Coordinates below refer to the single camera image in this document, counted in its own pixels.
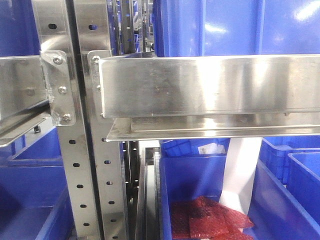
blue container wall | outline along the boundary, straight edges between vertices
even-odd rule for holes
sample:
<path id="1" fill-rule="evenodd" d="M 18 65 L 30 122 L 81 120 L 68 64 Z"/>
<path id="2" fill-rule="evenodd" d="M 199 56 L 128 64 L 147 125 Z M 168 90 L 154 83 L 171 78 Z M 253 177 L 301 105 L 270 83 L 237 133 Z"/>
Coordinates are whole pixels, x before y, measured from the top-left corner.
<path id="1" fill-rule="evenodd" d="M 258 54 L 320 53 L 320 2 L 264 0 Z"/>
<path id="2" fill-rule="evenodd" d="M 154 0 L 159 57 L 320 53 L 314 0 Z"/>
<path id="3" fill-rule="evenodd" d="M 8 146 L 0 147 L 0 165 L 3 165 L 7 162 L 9 157 L 12 157 L 16 153 L 18 153 L 21 149 L 26 146 L 26 138 L 23 135 L 15 140 Z"/>
<path id="4" fill-rule="evenodd" d="M 44 136 L 26 147 L 20 154 L 14 157 L 15 160 L 25 159 L 60 159 L 61 150 L 57 129 L 54 127 Z"/>
<path id="5" fill-rule="evenodd" d="M 0 57 L 39 55 L 31 0 L 0 1 Z"/>
<path id="6" fill-rule="evenodd" d="M 226 156 L 165 157 L 160 160 L 163 238 L 172 239 L 170 205 L 204 195 L 218 201 Z M 318 240 L 320 226 L 259 161 L 248 213 L 255 240 Z"/>
<path id="7" fill-rule="evenodd" d="M 289 154 L 287 189 L 320 224 L 320 152 Z"/>

blue storage bin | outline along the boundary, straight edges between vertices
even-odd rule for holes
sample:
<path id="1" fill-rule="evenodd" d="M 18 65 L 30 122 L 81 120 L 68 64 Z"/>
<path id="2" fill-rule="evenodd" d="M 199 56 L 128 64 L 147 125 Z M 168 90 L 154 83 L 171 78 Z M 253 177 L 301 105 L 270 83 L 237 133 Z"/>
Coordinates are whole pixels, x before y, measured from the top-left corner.
<path id="1" fill-rule="evenodd" d="M 198 196 L 219 200 L 226 156 L 164 157 L 160 160 L 163 239 L 171 240 L 170 205 Z M 258 162 L 248 216 L 255 226 L 244 233 L 255 240 L 319 240 L 320 226 L 278 181 Z"/>
<path id="2" fill-rule="evenodd" d="M 62 166 L 0 167 L 1 240 L 65 240 L 73 226 Z"/>
<path id="3" fill-rule="evenodd" d="M 2 0 L 0 9 L 0 57 L 39 55 L 31 0 Z"/>
<path id="4" fill-rule="evenodd" d="M 317 151 L 320 151 L 320 136 L 271 136 L 262 140 L 259 159 L 286 185 L 288 154 Z"/>
<path id="5" fill-rule="evenodd" d="M 30 146 L 8 159 L 8 165 L 63 165 L 57 129 L 53 127 Z"/>
<path id="6" fill-rule="evenodd" d="M 320 152 L 291 153 L 287 189 L 320 224 Z"/>
<path id="7" fill-rule="evenodd" d="M 230 138 L 160 140 L 161 153 L 164 157 L 225 154 L 229 143 Z M 211 152 L 215 147 L 218 148 L 216 149 L 218 152 Z"/>
<path id="8" fill-rule="evenodd" d="M 23 135 L 8 146 L 0 147 L 0 165 L 7 163 L 9 157 L 12 157 L 26 146 L 26 138 Z"/>
<path id="9" fill-rule="evenodd" d="M 319 54 L 320 3 L 268 0 L 260 8 L 257 54 Z"/>
<path id="10" fill-rule="evenodd" d="M 252 55 L 260 1 L 154 0 L 159 57 Z"/>

crate rim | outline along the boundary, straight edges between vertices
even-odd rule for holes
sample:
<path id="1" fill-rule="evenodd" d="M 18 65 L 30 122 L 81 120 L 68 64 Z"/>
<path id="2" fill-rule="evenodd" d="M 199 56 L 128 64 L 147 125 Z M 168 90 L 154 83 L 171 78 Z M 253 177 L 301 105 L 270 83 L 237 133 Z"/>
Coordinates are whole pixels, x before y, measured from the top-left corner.
<path id="1" fill-rule="evenodd" d="M 320 147 L 298 147 L 298 148 L 288 148 L 287 150 L 284 150 L 283 148 L 279 148 L 277 145 L 273 145 L 271 142 L 269 142 L 265 137 L 262 138 L 263 142 L 266 142 L 268 145 L 270 145 L 272 148 L 279 150 L 279 151 L 296 151 L 296 150 L 301 150 L 301 151 L 307 151 L 307 150 L 319 150 L 320 152 Z"/>
<path id="2" fill-rule="evenodd" d="M 295 155 L 313 155 L 313 154 L 319 154 L 320 155 L 320 151 L 316 151 L 316 152 L 293 152 L 293 153 L 289 153 L 288 156 L 291 159 L 291 161 L 293 161 L 294 163 L 296 163 L 300 167 L 302 167 L 304 170 L 306 170 L 306 172 L 307 172 L 307 174 L 309 176 L 312 176 L 312 177 L 316 178 L 320 182 L 320 176 L 315 174 L 310 168 L 306 167 L 302 162 L 300 162 L 297 158 L 295 158 Z"/>

metal frame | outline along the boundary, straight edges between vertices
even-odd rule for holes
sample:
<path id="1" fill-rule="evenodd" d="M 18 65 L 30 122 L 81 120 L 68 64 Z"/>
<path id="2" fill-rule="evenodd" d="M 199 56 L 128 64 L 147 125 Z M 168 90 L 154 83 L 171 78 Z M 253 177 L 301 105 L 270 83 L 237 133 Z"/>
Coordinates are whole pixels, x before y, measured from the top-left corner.
<path id="1" fill-rule="evenodd" d="M 79 239 L 100 240 L 98 191 L 95 190 L 95 162 L 91 156 L 90 131 L 84 106 L 85 91 L 75 55 L 78 40 L 74 32 L 72 1 L 32 0 L 41 50 L 62 51 L 68 63 L 75 124 L 57 127 L 74 222 Z"/>
<path id="2" fill-rule="evenodd" d="M 48 118 L 39 56 L 0 57 L 0 147 Z"/>
<path id="3" fill-rule="evenodd" d="M 86 102 L 93 143 L 95 170 L 105 240 L 129 239 L 125 162 L 119 142 L 106 142 L 113 121 L 101 117 L 99 59 L 109 57 L 111 36 L 106 0 L 74 0 Z M 97 29 L 90 30 L 89 24 Z"/>
<path id="4" fill-rule="evenodd" d="M 320 111 L 319 54 L 135 53 L 103 58 L 99 67 L 105 118 Z"/>
<path id="5" fill-rule="evenodd" d="M 132 0 L 120 0 L 121 38 L 124 54 L 133 54 L 135 48 L 134 10 Z"/>

bolt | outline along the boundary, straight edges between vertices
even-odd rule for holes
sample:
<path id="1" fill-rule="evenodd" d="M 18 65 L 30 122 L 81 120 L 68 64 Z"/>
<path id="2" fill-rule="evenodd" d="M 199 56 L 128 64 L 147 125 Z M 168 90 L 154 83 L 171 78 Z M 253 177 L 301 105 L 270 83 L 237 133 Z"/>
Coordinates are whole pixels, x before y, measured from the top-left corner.
<path id="1" fill-rule="evenodd" d="M 58 88 L 58 92 L 59 92 L 60 94 L 66 94 L 66 93 L 67 93 L 67 87 L 65 87 L 65 86 L 60 86 L 60 87 Z"/>
<path id="2" fill-rule="evenodd" d="M 57 64 L 57 65 L 60 65 L 60 64 L 62 64 L 62 62 L 63 62 L 63 60 L 62 60 L 62 57 L 61 56 L 54 56 L 53 57 L 53 62 L 55 63 L 55 64 Z"/>
<path id="3" fill-rule="evenodd" d="M 94 57 L 92 58 L 92 61 L 93 61 L 95 64 L 98 64 L 98 63 L 99 63 L 99 59 L 100 59 L 99 56 L 94 56 Z"/>
<path id="4" fill-rule="evenodd" d="M 71 115 L 67 113 L 67 114 L 63 115 L 62 119 L 65 122 L 70 122 L 71 121 Z"/>

